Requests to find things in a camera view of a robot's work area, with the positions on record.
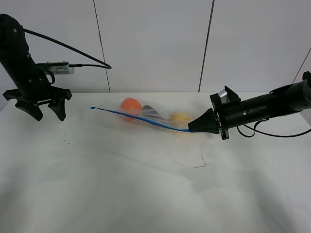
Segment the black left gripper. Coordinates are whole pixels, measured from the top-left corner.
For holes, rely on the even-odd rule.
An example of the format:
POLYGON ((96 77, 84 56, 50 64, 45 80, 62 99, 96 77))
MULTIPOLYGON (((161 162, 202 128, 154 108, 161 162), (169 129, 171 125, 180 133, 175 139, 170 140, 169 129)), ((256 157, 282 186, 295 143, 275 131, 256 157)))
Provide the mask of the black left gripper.
POLYGON ((60 121, 66 118, 65 100, 70 100, 72 93, 69 89, 49 86, 47 88, 7 90, 3 93, 6 100, 17 100, 15 107, 28 113, 37 121, 43 118, 38 106, 48 104, 48 107, 56 114, 60 121))

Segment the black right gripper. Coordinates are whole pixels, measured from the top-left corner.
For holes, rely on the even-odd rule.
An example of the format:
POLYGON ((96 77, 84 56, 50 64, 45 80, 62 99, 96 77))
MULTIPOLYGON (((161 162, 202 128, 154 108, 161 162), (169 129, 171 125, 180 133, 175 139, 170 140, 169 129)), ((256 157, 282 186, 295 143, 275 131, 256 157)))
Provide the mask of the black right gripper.
POLYGON ((241 98, 229 87, 225 86, 224 89, 228 92, 229 102, 221 104, 218 93, 211 95, 210 100, 213 109, 209 108, 204 114, 188 124, 188 128, 192 133, 220 133, 222 140, 229 138, 228 120, 226 119, 226 116, 229 114, 227 112, 230 107, 239 105, 241 98))

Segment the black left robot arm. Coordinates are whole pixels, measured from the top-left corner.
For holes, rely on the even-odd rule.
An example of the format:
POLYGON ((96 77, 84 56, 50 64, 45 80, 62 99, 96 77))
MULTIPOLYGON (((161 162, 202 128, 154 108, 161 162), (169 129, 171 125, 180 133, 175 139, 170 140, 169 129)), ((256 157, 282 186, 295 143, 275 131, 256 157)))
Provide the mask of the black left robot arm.
POLYGON ((65 101, 71 99, 71 91, 53 86, 54 74, 33 61, 24 28, 6 14, 0 16, 0 63, 17 87, 3 93, 6 100, 16 100, 15 107, 37 121, 43 118, 39 108, 42 104, 60 121, 66 118, 65 101))

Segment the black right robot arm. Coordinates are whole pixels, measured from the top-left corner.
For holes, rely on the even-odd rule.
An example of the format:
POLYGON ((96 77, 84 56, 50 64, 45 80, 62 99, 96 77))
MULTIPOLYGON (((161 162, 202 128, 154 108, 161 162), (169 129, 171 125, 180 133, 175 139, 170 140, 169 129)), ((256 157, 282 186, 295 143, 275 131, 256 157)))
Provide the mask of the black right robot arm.
POLYGON ((272 90, 268 94, 241 100, 229 87, 210 96, 212 108, 188 124, 192 133, 220 134, 229 138, 228 130, 248 123, 258 126, 271 118, 299 113, 311 107, 311 73, 302 81, 272 90))

